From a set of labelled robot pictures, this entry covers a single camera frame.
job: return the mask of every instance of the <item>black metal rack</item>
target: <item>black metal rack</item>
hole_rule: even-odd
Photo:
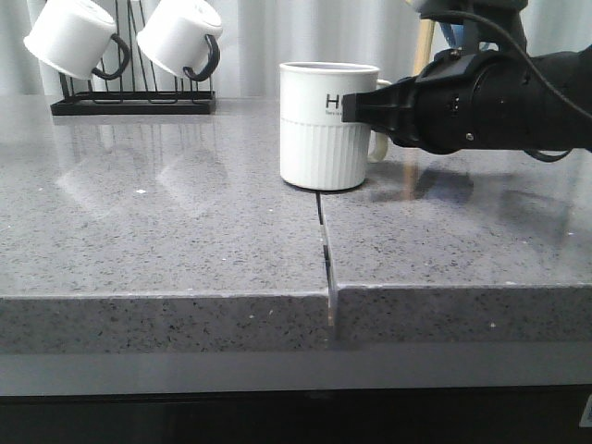
[[[135,0],[139,12],[140,28],[136,21],[137,12],[131,0],[114,0],[117,34],[127,40],[131,58],[126,72],[117,80],[102,80],[105,91],[96,91],[93,82],[86,82],[86,90],[77,89],[75,81],[62,73],[59,74],[64,99],[51,105],[54,116],[96,116],[96,115],[147,115],[147,114],[211,114],[216,110],[216,93],[212,78],[207,81],[208,89],[199,89],[199,83],[189,79],[174,78],[174,89],[161,91],[154,64],[147,59],[138,47],[135,36],[146,24],[142,0]],[[124,14],[120,8],[125,7]],[[127,21],[127,36],[121,35],[124,22]],[[121,63],[121,52],[117,51],[117,59]],[[105,61],[101,59],[101,68],[105,70]],[[124,76],[129,76],[124,87]],[[112,82],[118,83],[113,88]]]

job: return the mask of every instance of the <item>white sticker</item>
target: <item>white sticker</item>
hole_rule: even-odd
[[[592,427],[592,395],[588,398],[584,414],[580,420],[580,427]]]

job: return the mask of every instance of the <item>gray countertop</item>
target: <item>gray countertop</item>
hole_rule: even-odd
[[[277,174],[273,102],[55,117],[0,103],[0,352],[326,346],[314,193]]]
[[[279,177],[276,102],[49,103],[0,103],[0,353],[592,340],[589,154],[393,148],[317,195]]]
[[[592,340],[592,155],[391,150],[322,209],[348,342]]]

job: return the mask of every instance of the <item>mug handle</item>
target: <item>mug handle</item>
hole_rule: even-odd
[[[216,70],[218,63],[220,62],[220,48],[218,47],[216,37],[214,37],[212,34],[205,34],[205,41],[207,42],[207,45],[210,48],[210,54],[207,57],[207,65],[204,69],[202,69],[202,72],[200,72],[199,74],[195,74],[193,68],[183,67],[183,72],[187,77],[190,78],[190,80],[206,80]]]
[[[376,86],[389,86],[391,84],[388,80],[378,80],[376,82]],[[374,151],[368,154],[368,162],[371,164],[384,160],[389,151],[389,136],[382,132],[377,132],[375,137]]]
[[[107,74],[106,72],[102,71],[99,68],[93,68],[91,71],[92,74],[94,74],[97,77],[100,77],[103,80],[117,79],[119,76],[121,76],[121,74],[123,74],[123,71],[126,70],[126,68],[128,67],[128,63],[130,62],[130,59],[131,59],[130,48],[123,41],[123,39],[121,39],[121,37],[119,37],[117,34],[113,34],[113,35],[111,35],[111,40],[113,40],[115,43],[117,43],[117,46],[119,47],[119,49],[123,53],[123,60],[121,61],[121,65],[119,66],[117,71],[115,71],[113,74]]]

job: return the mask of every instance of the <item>white mug with black handle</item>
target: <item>white mug with black handle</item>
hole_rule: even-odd
[[[117,70],[107,74],[97,65],[110,41],[123,57]],[[117,35],[116,22],[91,0],[48,0],[23,42],[46,65],[75,79],[95,75],[114,80],[130,62],[130,49]]]
[[[221,34],[222,19],[206,1],[161,0],[138,32],[137,42],[164,71],[204,81],[220,61],[217,39]]]
[[[291,62],[280,72],[280,176],[292,185],[337,191],[364,182],[367,163],[384,159],[389,139],[370,127],[341,121],[343,96],[369,93],[390,82],[368,65]]]

